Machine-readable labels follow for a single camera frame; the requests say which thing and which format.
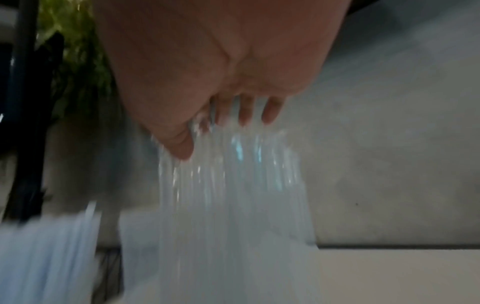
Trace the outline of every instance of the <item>human hand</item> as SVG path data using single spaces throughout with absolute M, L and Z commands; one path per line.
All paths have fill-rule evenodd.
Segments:
M 194 144 L 188 122 L 215 104 L 226 122 L 264 123 L 320 70 L 349 0 L 95 0 L 100 39 L 132 117 L 176 157 Z

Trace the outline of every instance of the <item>concrete floor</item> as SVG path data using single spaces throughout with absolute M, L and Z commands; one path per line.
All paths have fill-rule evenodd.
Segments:
M 480 243 L 479 71 L 480 1 L 381 0 L 347 18 L 275 125 L 301 155 L 319 242 Z M 96 200 L 109 244 L 121 209 L 158 203 L 158 160 L 135 124 L 101 113 L 51 128 L 44 209 Z M 13 161 L 0 169 L 5 197 Z

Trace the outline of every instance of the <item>foliage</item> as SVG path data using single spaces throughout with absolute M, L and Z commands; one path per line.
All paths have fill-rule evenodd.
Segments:
M 55 74 L 53 91 L 65 89 L 55 114 L 80 109 L 92 112 L 115 89 L 107 57 L 99 43 L 92 0 L 40 0 L 38 42 L 55 32 L 65 38 L 63 63 Z

